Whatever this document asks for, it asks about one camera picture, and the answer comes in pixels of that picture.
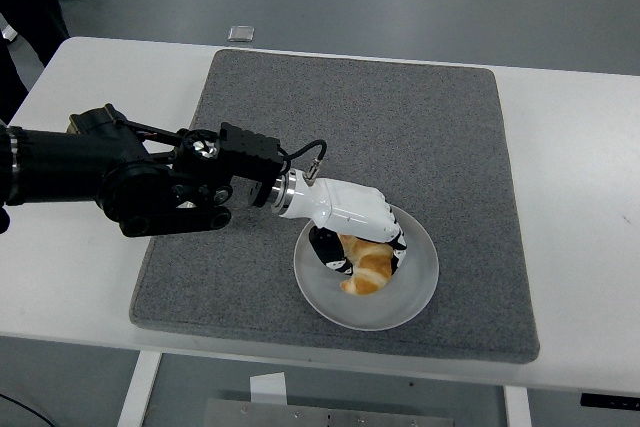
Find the black device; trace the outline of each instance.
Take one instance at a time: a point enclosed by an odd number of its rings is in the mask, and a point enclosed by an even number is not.
[[[128,237],[216,230],[234,176],[256,182],[261,207],[293,156],[280,141],[228,123],[219,132],[164,131],[129,121],[111,104],[71,115],[66,133],[0,127],[0,206],[95,200]],[[172,146],[151,154],[144,141]],[[9,216],[0,211],[0,233]]]

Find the person's leg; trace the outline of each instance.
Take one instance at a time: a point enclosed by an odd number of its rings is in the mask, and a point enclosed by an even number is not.
[[[43,65],[69,38],[58,0],[0,0],[0,13],[31,44]],[[8,124],[27,96],[27,89],[4,40],[0,42],[0,119]]]
[[[0,43],[0,120],[8,124],[28,92],[18,76],[7,44],[3,39]]]
[[[58,0],[0,0],[0,13],[47,65],[69,38]]]

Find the gray mat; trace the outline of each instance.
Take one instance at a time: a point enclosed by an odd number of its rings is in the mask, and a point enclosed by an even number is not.
[[[216,54],[193,126],[222,121],[294,151],[328,141],[321,176],[371,185],[411,213],[440,260],[435,295],[382,332],[337,326],[298,289],[304,220],[247,207],[218,232],[152,240],[131,305],[143,328],[393,355],[524,363],[538,355],[502,112],[485,69]],[[294,162],[305,169],[311,156]]]

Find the plate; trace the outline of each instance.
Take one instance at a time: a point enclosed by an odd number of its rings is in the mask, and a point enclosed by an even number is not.
[[[392,206],[404,231],[407,254],[387,285],[370,295],[343,292],[345,274],[326,267],[309,242],[309,222],[298,237],[293,269],[307,302],[330,321],[354,330],[386,330],[408,322],[429,303],[438,283],[438,255],[420,223]]]

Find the table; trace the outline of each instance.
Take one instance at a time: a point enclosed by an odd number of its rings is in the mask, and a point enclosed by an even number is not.
[[[112,103],[187,127],[219,47],[73,38],[13,125],[64,131]],[[640,394],[640,78],[483,66],[498,83],[540,339],[526,365],[418,359],[142,330],[129,321],[148,239],[92,202],[10,207],[0,335],[360,372]]]

